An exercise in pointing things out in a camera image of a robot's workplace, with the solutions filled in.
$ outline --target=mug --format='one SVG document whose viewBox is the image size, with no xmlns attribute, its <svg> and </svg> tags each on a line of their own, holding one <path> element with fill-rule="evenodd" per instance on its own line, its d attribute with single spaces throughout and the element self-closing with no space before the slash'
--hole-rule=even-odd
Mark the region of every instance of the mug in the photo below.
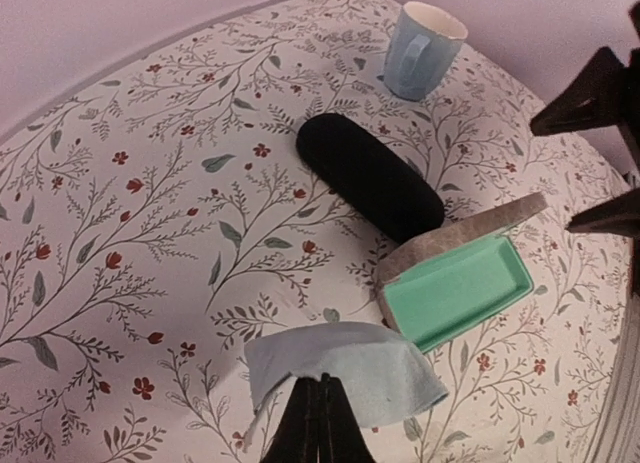
<svg viewBox="0 0 640 463">
<path fill-rule="evenodd" d="M 440 84 L 467 35 L 467 28 L 446 11 L 406 3 L 387 51 L 385 85 L 400 98 L 421 100 Z"/>
</svg>

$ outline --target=mint green tray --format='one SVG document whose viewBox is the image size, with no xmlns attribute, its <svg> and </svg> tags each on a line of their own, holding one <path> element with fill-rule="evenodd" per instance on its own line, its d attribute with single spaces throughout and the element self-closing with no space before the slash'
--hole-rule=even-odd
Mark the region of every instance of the mint green tray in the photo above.
<svg viewBox="0 0 640 463">
<path fill-rule="evenodd" d="M 426 353 L 532 289 L 511 240 L 489 235 L 413 266 L 383 291 L 398 330 Z"/>
</svg>

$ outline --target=white table surface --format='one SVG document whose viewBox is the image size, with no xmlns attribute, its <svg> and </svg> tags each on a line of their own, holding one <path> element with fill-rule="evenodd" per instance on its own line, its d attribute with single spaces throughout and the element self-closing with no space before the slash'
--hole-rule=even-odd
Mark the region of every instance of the white table surface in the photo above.
<svg viewBox="0 0 640 463">
<path fill-rule="evenodd" d="M 533 191 L 550 203 L 512 235 L 534 293 L 427 355 L 451 394 L 365 430 L 376 461 L 582 461 L 629 251 L 563 228 L 624 183 L 577 136 L 533 138 L 540 100 L 468 46 L 425 101 L 391 96 L 377 77 L 398 11 L 295 0 L 216 24 L 0 147 L 0 460 L 258 460 L 288 390 L 245 448 L 244 342 L 381 322 L 373 270 L 393 246 L 294 148 L 334 111 L 409 161 L 451 219 Z"/>
</svg>

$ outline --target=black foam cylinder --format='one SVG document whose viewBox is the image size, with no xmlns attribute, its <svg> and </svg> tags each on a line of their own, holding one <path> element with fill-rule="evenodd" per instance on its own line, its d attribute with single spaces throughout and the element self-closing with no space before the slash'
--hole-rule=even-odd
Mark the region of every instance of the black foam cylinder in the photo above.
<svg viewBox="0 0 640 463">
<path fill-rule="evenodd" d="M 296 142 L 302 160 L 396 243 L 439 228 L 444 204 L 407 163 L 350 119 L 324 113 L 306 121 Z"/>
</svg>

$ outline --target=light blue cloth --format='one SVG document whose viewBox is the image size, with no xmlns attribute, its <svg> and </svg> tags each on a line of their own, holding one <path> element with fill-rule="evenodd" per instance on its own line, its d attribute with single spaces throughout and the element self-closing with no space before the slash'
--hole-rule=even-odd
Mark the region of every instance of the light blue cloth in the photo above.
<svg viewBox="0 0 640 463">
<path fill-rule="evenodd" d="M 448 392 L 420 350 L 368 323 L 326 323 L 258 338 L 245 346 L 253 406 L 290 376 L 340 378 L 362 428 L 420 414 Z"/>
</svg>

